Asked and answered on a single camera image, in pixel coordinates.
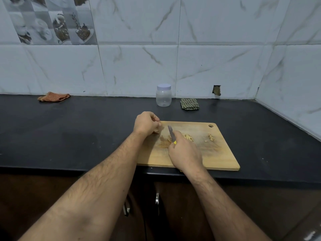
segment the plastic jar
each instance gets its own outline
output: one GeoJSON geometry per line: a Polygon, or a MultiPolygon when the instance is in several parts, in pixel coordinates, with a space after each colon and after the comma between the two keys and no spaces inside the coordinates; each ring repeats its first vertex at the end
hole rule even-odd
{"type": "Polygon", "coordinates": [[[168,107],[172,102],[172,90],[170,84],[160,84],[157,86],[156,103],[161,107],[168,107]]]}

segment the wooden cutting board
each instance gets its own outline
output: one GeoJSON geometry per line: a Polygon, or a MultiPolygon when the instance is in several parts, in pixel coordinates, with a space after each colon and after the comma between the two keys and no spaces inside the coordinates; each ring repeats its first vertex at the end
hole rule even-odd
{"type": "Polygon", "coordinates": [[[171,144],[168,125],[183,135],[189,134],[202,152],[203,165],[207,169],[238,171],[235,159],[219,128],[215,123],[162,121],[159,134],[146,138],[138,154],[138,165],[174,167],[168,156],[167,147],[171,144]],[[214,137],[211,141],[208,134],[214,137]]]}

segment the black countertop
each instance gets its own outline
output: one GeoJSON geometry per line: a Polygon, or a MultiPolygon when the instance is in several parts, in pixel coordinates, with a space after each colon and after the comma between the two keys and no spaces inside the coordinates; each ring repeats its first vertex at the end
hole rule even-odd
{"type": "MultiPolygon", "coordinates": [[[[109,156],[131,133],[142,111],[164,121],[212,122],[241,168],[210,170],[219,182],[321,187],[321,142],[250,100],[198,99],[182,110],[180,99],[159,107],[154,98],[77,97],[60,103],[37,96],[0,95],[0,169],[83,173],[109,156]]],[[[138,166],[137,174],[184,175],[175,168],[138,166]]]]}

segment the knife blade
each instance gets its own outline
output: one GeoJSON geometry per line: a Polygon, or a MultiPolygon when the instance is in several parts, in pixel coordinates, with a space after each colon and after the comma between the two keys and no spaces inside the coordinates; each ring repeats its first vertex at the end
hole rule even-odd
{"type": "Polygon", "coordinates": [[[176,137],[175,137],[175,134],[173,133],[173,128],[172,128],[171,125],[168,125],[168,130],[170,131],[170,135],[171,135],[171,138],[172,138],[172,142],[173,142],[174,144],[176,144],[176,143],[177,143],[177,142],[176,142],[176,137]]]}

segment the white marble tile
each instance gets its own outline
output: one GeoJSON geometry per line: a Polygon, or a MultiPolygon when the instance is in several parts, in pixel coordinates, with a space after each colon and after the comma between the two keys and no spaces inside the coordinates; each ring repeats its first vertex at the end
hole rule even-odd
{"type": "Polygon", "coordinates": [[[98,46],[24,46],[44,93],[106,95],[98,46]]]}
{"type": "Polygon", "coordinates": [[[279,0],[181,0],[179,44],[264,44],[279,0]]]}
{"type": "Polygon", "coordinates": [[[99,45],[110,96],[155,97],[158,84],[175,96],[177,45],[99,45]]]}
{"type": "Polygon", "coordinates": [[[269,63],[271,53],[272,53],[272,45],[262,46],[262,53],[254,68],[251,88],[247,95],[248,99],[253,99],[255,97],[257,90],[260,86],[260,83],[262,81],[264,72],[267,68],[267,64],[269,63]]]}
{"type": "Polygon", "coordinates": [[[0,45],[0,94],[42,94],[22,45],[0,45]]]}
{"type": "Polygon", "coordinates": [[[321,139],[321,45],[275,46],[257,100],[321,139]]]}
{"type": "Polygon", "coordinates": [[[321,44],[321,0],[291,0],[276,44],[321,44]]]}
{"type": "Polygon", "coordinates": [[[179,45],[176,97],[247,98],[261,46],[179,45]]]}
{"type": "Polygon", "coordinates": [[[282,26],[286,11],[288,10],[289,3],[290,3],[290,0],[279,0],[279,4],[276,7],[276,10],[274,12],[270,31],[266,38],[267,44],[275,43],[278,37],[280,28],[282,26]]]}
{"type": "Polygon", "coordinates": [[[180,0],[89,0],[98,44],[177,44],[180,0]]]}
{"type": "Polygon", "coordinates": [[[17,32],[11,22],[10,16],[2,0],[0,0],[0,45],[2,44],[20,44],[17,32]]]}

